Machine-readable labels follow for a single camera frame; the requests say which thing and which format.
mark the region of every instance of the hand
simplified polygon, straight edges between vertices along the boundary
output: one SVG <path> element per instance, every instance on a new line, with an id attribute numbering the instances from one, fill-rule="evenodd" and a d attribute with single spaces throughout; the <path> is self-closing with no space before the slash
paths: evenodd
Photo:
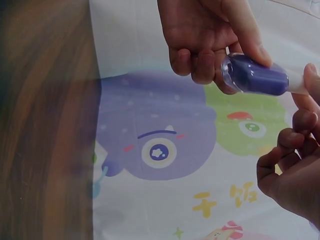
<path id="1" fill-rule="evenodd" d="M 272 60 L 262 47 L 255 17 L 246 0 L 157 0 L 169 59 L 175 73 L 198 84 L 214 81 L 235 93 L 221 75 L 226 47 L 245 53 L 266 67 Z"/>
<path id="2" fill-rule="evenodd" d="M 320 77 L 314 65 L 305 67 L 304 82 L 310 96 L 293 95 L 299 109 L 292 128 L 282 130 L 277 147 L 259 159 L 257 180 L 263 193 L 320 229 Z"/>

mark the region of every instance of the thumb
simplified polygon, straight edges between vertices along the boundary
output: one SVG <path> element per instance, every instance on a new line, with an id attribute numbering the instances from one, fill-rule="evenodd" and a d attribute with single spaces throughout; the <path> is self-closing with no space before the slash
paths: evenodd
<path id="1" fill-rule="evenodd" d="M 320 76 L 314 64 L 306 65 L 303 74 L 304 85 L 314 101 L 320 105 Z"/>
<path id="2" fill-rule="evenodd" d="M 228 18 L 245 55 L 270 67 L 272 59 L 262 45 L 259 27 L 247 0 L 221 0 L 221 11 Z"/>

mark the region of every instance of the finger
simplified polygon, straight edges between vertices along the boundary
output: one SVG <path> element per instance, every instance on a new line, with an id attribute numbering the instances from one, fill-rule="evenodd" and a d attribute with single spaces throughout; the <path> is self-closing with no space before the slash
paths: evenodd
<path id="1" fill-rule="evenodd" d="M 319 107 L 319 76 L 317 74 L 316 67 L 309 63 L 304 68 L 303 73 L 304 78 L 304 85 L 306 89 L 308 90 L 310 96 L 303 96 L 303 95 L 292 95 L 293 100 L 296 104 L 296 106 L 299 109 L 306 109 L 310 112 L 316 113 L 317 117 L 320 116 L 320 107 Z M 318 120 L 315 127 L 312 129 L 312 134 L 317 140 L 317 142 L 320 142 L 320 121 Z"/>
<path id="2" fill-rule="evenodd" d="M 304 144 L 302 147 L 298 148 L 298 153 L 300 157 L 303 159 L 311 154 L 313 154 L 319 147 L 317 141 L 309 136 L 304 140 Z"/>
<path id="3" fill-rule="evenodd" d="M 206 49 L 199 53 L 197 61 L 192 64 L 191 76 L 197 84 L 210 84 L 215 78 L 215 54 Z"/>
<path id="4" fill-rule="evenodd" d="M 320 105 L 320 76 L 314 64 L 306 65 L 303 74 L 304 85 L 314 101 Z"/>
<path id="5" fill-rule="evenodd" d="M 318 116 L 307 109 L 299 109 L 292 117 L 292 128 L 297 133 L 308 136 L 317 125 Z"/>
<path id="6" fill-rule="evenodd" d="M 180 75 L 187 76 L 191 72 L 191 53 L 188 49 L 179 51 L 169 48 L 169 59 L 172 70 Z"/>
<path id="7" fill-rule="evenodd" d="M 260 31 L 247 0 L 222 0 L 221 10 L 227 16 L 243 53 L 270 67 L 272 59 L 263 48 Z"/>
<path id="8" fill-rule="evenodd" d="M 280 177 L 275 173 L 275 165 L 282 157 L 282 151 L 275 147 L 271 152 L 259 158 L 256 165 L 257 185 L 267 196 L 274 197 L 276 181 Z"/>
<path id="9" fill-rule="evenodd" d="M 229 46 L 230 53 L 243 53 L 240 43 L 237 41 Z"/>
<path id="10" fill-rule="evenodd" d="M 218 51 L 214 52 L 214 82 L 218 86 L 218 88 L 225 94 L 232 95 L 235 94 L 236 91 L 234 91 L 231 87 L 227 86 L 224 82 L 224 78 L 222 76 L 221 72 L 221 64 L 223 60 L 227 56 L 226 49 L 220 49 Z"/>
<path id="11" fill-rule="evenodd" d="M 287 154 L 286 151 L 283 151 L 282 153 L 285 154 L 285 156 L 279 160 L 278 166 L 283 173 L 301 160 L 299 155 L 294 151 L 289 154 Z"/>
<path id="12" fill-rule="evenodd" d="M 297 148 L 301 148 L 304 144 L 305 137 L 301 133 L 295 132 L 292 128 L 283 129 L 277 140 L 278 147 L 284 151 L 291 151 Z"/>

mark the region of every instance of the purple cartoon character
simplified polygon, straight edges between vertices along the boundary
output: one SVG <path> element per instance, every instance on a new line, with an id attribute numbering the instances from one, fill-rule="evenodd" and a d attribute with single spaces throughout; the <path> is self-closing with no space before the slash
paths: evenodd
<path id="1" fill-rule="evenodd" d="M 203 86 L 171 73 L 136 72 L 103 79 L 97 141 L 102 170 L 139 179 L 179 179 L 197 171 L 216 143 L 216 114 Z"/>

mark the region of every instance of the nail polish bottle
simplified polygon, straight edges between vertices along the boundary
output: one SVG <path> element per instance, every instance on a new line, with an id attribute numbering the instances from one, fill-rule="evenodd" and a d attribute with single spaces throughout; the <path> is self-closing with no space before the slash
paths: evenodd
<path id="1" fill-rule="evenodd" d="M 221 64 L 223 80 L 242 93 L 280 96 L 285 92 L 308 95 L 303 76 L 274 63 L 265 67 L 241 53 L 231 53 Z"/>

